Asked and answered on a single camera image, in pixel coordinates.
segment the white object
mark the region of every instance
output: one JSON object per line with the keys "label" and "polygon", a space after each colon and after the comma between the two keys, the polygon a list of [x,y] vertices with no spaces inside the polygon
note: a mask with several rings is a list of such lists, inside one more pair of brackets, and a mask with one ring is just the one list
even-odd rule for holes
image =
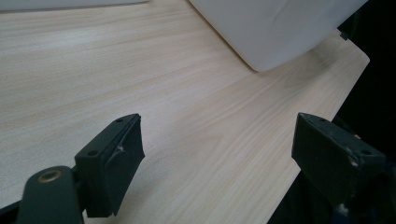
{"label": "white object", "polygon": [[256,71],[307,52],[367,0],[190,0]]}
{"label": "white object", "polygon": [[0,11],[99,7],[147,1],[148,0],[0,0]]}

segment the table surface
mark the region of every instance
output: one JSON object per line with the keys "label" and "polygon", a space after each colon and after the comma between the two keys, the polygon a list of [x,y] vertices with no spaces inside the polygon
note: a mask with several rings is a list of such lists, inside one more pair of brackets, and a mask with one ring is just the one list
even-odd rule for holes
{"label": "table surface", "polygon": [[369,62],[335,32],[264,73],[184,0],[0,15],[0,206],[112,120],[147,157],[119,214],[86,223],[264,223],[299,168],[298,112],[332,119]]}

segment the wooden table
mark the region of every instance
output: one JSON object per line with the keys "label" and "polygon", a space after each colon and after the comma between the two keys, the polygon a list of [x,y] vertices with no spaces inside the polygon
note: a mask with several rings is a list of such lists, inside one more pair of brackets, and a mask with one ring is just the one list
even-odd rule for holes
{"label": "wooden table", "polygon": [[299,172],[299,111],[332,119],[369,62],[337,33],[252,71],[186,1],[0,15],[0,206],[109,122],[147,157],[119,215],[86,223],[264,223]]}

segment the light wood grain surface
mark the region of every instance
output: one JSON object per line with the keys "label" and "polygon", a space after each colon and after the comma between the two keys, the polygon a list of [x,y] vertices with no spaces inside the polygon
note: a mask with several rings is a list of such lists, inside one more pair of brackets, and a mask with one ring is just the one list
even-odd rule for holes
{"label": "light wood grain surface", "polygon": [[256,73],[184,0],[0,15],[0,206],[139,113],[147,157],[119,215],[86,223],[265,223],[297,113],[331,119],[368,62],[334,33]]}

